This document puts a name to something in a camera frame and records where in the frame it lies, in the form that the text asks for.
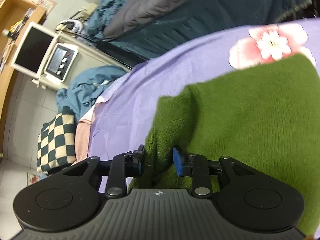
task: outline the checkered blanket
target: checkered blanket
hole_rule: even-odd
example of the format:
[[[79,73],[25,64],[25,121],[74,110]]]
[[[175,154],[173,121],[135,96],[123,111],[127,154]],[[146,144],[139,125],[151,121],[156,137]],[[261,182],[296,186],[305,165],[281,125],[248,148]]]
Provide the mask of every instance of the checkered blanket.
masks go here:
[[[76,160],[75,132],[74,114],[67,106],[43,125],[38,137],[38,172],[48,172]]]

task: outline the pink flower pattern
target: pink flower pattern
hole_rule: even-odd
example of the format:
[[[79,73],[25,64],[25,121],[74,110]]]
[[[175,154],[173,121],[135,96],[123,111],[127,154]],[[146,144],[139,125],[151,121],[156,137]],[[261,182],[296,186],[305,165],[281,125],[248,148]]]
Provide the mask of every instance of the pink flower pattern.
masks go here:
[[[316,66],[311,51],[302,46],[308,35],[299,24],[252,28],[249,35],[249,38],[238,40],[229,51],[229,63],[236,70],[271,63],[297,53],[304,54]]]

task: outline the display screen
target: display screen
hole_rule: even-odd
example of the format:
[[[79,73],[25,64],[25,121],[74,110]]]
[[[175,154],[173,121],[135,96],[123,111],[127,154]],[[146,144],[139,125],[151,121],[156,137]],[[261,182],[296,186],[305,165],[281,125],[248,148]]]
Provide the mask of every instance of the display screen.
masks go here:
[[[52,39],[52,36],[32,27],[20,49],[15,63],[37,73]]]
[[[51,58],[51,61],[49,63],[47,70],[49,70],[50,72],[56,73],[66,53],[67,53],[66,50],[58,47]]]

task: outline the white monitor frame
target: white monitor frame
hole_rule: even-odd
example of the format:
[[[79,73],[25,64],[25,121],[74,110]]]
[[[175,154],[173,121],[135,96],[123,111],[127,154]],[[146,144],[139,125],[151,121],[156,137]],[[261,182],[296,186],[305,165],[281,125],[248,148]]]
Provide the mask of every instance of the white monitor frame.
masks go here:
[[[24,68],[23,66],[20,66],[20,65],[15,63],[16,60],[17,60],[18,54],[20,53],[20,50],[21,50],[21,48],[23,46],[23,43],[26,40],[31,28],[35,28],[37,30],[40,30],[41,32],[46,33],[46,34],[52,36],[52,38],[53,38],[51,43],[50,43],[50,45],[49,45],[49,47],[48,47],[48,49],[47,49],[47,51],[46,51],[46,53],[44,54],[44,57],[43,57],[43,59],[42,59],[42,61],[40,63],[40,66],[38,68],[38,72],[37,73],[35,73],[35,72],[33,72],[33,71],[31,71],[31,70],[29,70],[27,68]],[[30,22],[29,25],[26,28],[25,33],[23,34],[23,36],[21,38],[21,41],[18,44],[16,52],[15,52],[13,58],[12,58],[11,67],[16,69],[16,70],[18,70],[18,71],[20,71],[20,72],[22,72],[22,73],[24,73],[24,74],[26,74],[26,75],[28,75],[28,76],[30,76],[30,77],[33,77],[33,78],[36,78],[36,79],[40,78],[41,74],[44,71],[44,67],[46,66],[46,63],[48,61],[48,58],[50,57],[52,49],[54,48],[54,46],[57,43],[57,40],[58,40],[58,34],[55,34],[53,31],[50,31],[50,30],[42,27],[41,25],[39,25],[39,24],[37,24],[35,22]]]

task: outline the wooden shelf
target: wooden shelf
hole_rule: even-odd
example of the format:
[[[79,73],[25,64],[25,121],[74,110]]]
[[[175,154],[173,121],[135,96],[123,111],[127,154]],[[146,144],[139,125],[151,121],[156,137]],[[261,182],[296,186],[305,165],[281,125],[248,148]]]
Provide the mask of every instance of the wooden shelf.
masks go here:
[[[23,19],[26,11],[33,8],[35,11],[30,16],[12,46],[3,72],[0,74],[0,153],[3,152],[4,128],[7,118],[9,101],[11,98],[14,82],[17,78],[17,71],[11,65],[12,57],[17,49],[18,44],[30,22],[40,23],[45,19],[45,9],[27,0],[3,0],[0,4],[0,53],[7,44],[8,37],[1,35],[4,29],[10,29],[12,25]]]

